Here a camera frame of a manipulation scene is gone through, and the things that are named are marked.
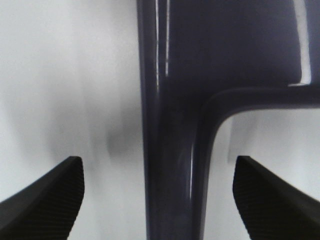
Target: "black textured pad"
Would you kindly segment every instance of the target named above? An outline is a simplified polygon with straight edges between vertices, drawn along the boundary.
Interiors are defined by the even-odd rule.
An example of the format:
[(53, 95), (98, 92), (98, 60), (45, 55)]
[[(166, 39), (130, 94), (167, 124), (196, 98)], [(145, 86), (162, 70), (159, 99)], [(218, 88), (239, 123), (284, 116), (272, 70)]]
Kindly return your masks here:
[(249, 156), (237, 158), (233, 196), (252, 240), (320, 240), (320, 203)]
[(71, 156), (0, 203), (0, 240), (66, 240), (84, 191), (82, 160)]

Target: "white wall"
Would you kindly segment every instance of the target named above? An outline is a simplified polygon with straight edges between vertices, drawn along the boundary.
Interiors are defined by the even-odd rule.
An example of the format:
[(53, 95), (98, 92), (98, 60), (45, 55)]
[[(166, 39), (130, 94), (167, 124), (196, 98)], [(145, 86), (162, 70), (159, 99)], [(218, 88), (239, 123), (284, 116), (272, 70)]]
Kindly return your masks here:
[(2, 0), (0, 201), (70, 155), (70, 240), (146, 238), (136, 1)]
[(220, 127), (211, 157), (205, 240), (249, 240), (232, 183), (237, 156), (251, 156), (320, 201), (320, 109), (258, 110)]

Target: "white background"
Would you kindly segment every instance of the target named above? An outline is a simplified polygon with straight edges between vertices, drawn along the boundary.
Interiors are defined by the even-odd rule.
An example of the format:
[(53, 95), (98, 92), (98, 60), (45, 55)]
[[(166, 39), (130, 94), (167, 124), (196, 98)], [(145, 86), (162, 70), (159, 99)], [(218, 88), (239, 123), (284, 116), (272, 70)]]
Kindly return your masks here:
[(146, 239), (136, 1), (2, 0), (0, 73), (0, 200), (81, 156), (69, 239)]
[[(81, 156), (85, 197), (69, 239), (146, 239), (136, 1), (2, 0), (0, 73), (0, 201)], [(249, 239), (232, 197), (237, 155), (320, 199), (319, 119), (269, 110), (222, 125), (205, 240)]]

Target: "glossy plastic surface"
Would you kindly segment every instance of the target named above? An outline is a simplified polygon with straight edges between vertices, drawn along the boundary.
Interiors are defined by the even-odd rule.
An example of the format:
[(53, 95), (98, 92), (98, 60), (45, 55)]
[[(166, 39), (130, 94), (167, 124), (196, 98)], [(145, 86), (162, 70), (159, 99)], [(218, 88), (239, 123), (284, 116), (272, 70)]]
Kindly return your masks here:
[[(203, 238), (212, 144), (226, 117), (319, 105), (319, 7), (138, 0), (149, 240)], [(310, 86), (288, 86), (308, 73)]]

